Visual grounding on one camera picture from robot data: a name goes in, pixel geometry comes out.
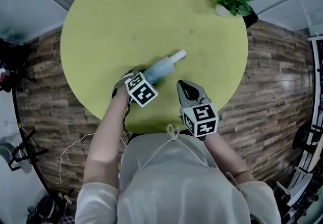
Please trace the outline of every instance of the wooden floor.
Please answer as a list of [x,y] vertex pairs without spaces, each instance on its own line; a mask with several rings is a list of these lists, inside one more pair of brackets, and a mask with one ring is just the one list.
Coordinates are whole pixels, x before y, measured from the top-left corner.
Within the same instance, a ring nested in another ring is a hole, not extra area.
[[[291,148],[298,127],[310,120],[313,62],[305,37],[259,22],[248,29],[249,55],[241,83],[219,112],[219,132],[238,151],[259,180],[287,181],[300,151]],[[70,89],[61,64],[60,33],[39,39],[26,63],[36,83],[23,81],[18,108],[27,131],[36,129],[34,142],[49,153],[40,157],[41,170],[59,182],[60,155],[99,120],[86,110]],[[91,136],[69,148],[62,161],[62,183],[48,186],[76,199]],[[124,150],[121,142],[120,156]]]

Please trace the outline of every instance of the white bottle cap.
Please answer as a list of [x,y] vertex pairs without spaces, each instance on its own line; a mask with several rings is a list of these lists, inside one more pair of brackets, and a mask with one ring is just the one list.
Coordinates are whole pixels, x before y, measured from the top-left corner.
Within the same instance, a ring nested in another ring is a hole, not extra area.
[[179,61],[180,59],[184,58],[186,56],[186,51],[185,50],[179,50],[176,54],[172,55],[170,57],[172,63],[176,63],[177,61]]

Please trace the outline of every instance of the yellow-green tabletop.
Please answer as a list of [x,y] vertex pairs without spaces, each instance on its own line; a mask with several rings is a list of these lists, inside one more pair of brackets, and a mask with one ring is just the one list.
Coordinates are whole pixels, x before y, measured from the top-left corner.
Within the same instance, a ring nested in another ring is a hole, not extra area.
[[131,105],[130,132],[164,132],[179,118],[178,80],[202,86],[219,110],[238,87],[248,55],[242,17],[222,18],[213,0],[75,0],[65,20],[61,57],[79,101],[102,118],[114,84],[134,66],[149,67],[184,49],[185,59],[160,81],[158,97]]

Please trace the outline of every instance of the bottle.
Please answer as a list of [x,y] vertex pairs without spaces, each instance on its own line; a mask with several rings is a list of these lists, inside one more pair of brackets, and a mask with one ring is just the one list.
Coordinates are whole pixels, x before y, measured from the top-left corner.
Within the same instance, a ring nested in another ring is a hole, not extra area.
[[174,63],[185,56],[186,51],[179,50],[171,57],[164,57],[163,59],[160,59],[157,63],[144,71],[143,75],[150,84],[154,84],[169,73],[172,73],[175,70]]

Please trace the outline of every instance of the person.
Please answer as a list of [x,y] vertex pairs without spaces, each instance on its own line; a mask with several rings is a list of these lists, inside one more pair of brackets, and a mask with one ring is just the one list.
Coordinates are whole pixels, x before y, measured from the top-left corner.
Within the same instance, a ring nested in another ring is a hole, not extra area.
[[118,88],[92,139],[77,199],[76,224],[281,223],[272,189],[255,181],[219,133],[204,141],[168,125],[135,137],[121,159],[121,124],[129,101]]

